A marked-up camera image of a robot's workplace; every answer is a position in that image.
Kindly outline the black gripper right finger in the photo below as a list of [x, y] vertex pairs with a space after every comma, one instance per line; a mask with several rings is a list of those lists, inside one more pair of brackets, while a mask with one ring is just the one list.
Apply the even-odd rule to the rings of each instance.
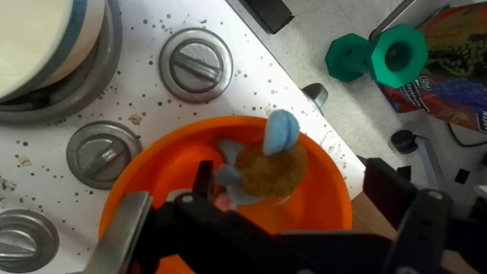
[[401, 225], [417, 196], [417, 190], [382, 159], [367, 159], [364, 194], [390, 225]]

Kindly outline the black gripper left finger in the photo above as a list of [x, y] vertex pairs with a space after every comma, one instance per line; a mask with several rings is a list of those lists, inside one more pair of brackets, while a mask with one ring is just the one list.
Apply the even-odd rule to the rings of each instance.
[[213, 164], [210, 161], [204, 161], [200, 164], [192, 191], [206, 200], [212, 199]]

